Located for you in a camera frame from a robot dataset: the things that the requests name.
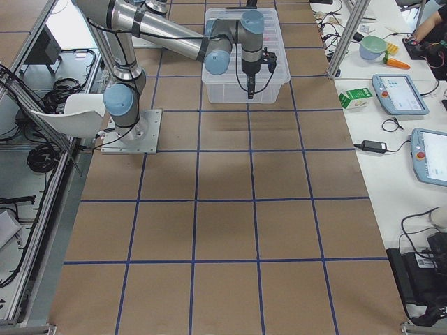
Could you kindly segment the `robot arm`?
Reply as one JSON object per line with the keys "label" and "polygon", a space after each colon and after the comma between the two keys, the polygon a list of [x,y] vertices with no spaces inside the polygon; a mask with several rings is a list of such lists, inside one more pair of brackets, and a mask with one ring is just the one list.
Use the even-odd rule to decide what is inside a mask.
{"label": "robot arm", "polygon": [[151,8],[126,1],[76,1],[75,6],[91,27],[101,53],[112,60],[116,81],[104,93],[107,112],[115,132],[125,144],[138,143],[147,132],[140,113],[140,96],[145,88],[144,71],[135,56],[133,38],[142,38],[204,64],[213,75],[224,74],[230,65],[233,47],[242,48],[243,89],[252,99],[256,75],[267,62],[263,49],[265,20],[253,9],[245,9],[237,19],[213,19],[204,34],[167,20]]}
{"label": "robot arm", "polygon": [[144,0],[142,7],[157,15],[166,16],[168,12],[167,0]]}

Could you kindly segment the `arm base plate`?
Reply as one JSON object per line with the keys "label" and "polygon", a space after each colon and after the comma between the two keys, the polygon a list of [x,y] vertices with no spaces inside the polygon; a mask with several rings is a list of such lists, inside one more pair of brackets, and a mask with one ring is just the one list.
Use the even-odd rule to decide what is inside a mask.
{"label": "arm base plate", "polygon": [[104,137],[103,154],[155,154],[158,149],[162,109],[143,110],[140,120],[124,137],[126,130],[117,128],[112,117],[108,117],[107,128],[115,128]]}
{"label": "arm base plate", "polygon": [[132,43],[135,49],[163,49],[162,46],[156,43],[135,36],[132,37]]}

